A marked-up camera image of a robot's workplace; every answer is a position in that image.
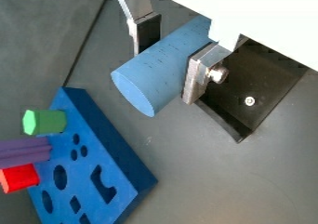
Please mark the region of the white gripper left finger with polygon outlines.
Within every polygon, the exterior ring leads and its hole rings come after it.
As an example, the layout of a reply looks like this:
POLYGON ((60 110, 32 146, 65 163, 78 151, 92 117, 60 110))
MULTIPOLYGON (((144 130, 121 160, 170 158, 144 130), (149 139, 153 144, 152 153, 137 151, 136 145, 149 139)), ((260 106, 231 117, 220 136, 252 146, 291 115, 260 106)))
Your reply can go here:
POLYGON ((137 55, 160 40, 161 15, 152 10, 149 0, 117 0, 122 9, 133 54, 137 55))

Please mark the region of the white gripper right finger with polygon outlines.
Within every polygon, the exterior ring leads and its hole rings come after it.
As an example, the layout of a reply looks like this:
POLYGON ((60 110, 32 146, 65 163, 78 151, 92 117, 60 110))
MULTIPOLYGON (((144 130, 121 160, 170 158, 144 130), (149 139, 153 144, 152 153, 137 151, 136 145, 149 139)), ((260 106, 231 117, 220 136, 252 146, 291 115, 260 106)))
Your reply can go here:
POLYGON ((223 83, 228 70, 221 62, 229 55, 231 51, 211 41, 188 56, 181 95, 185 104, 191 105, 199 99, 209 82, 223 83))

